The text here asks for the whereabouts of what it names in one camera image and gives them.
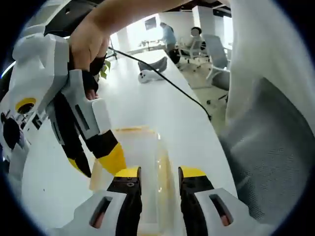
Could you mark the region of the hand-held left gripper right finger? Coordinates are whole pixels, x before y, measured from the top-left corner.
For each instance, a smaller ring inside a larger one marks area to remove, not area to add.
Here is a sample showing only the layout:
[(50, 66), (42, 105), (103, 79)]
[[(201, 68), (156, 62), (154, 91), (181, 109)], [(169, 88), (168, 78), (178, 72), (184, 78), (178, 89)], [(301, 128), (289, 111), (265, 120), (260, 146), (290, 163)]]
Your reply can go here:
[(180, 166), (181, 212), (188, 236), (252, 236), (256, 221), (248, 207), (223, 188), (214, 188), (197, 168)]

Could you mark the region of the person's right hand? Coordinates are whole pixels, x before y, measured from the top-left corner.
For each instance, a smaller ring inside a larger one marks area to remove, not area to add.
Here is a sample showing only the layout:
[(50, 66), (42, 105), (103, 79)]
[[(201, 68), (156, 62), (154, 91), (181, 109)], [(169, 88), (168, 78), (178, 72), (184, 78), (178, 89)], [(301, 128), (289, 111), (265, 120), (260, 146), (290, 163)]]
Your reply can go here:
[(74, 68), (89, 71), (95, 58), (105, 56), (109, 38), (110, 32), (97, 21), (95, 14), (90, 12), (69, 39)]

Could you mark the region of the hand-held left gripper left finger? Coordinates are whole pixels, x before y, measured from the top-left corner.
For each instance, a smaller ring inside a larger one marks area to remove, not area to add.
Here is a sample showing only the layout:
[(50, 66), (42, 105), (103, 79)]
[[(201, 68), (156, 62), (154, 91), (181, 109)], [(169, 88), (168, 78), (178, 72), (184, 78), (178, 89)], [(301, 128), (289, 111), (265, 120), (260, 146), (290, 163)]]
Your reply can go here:
[(75, 236), (137, 235), (141, 201), (141, 168), (115, 174), (106, 191), (98, 191), (74, 212)]

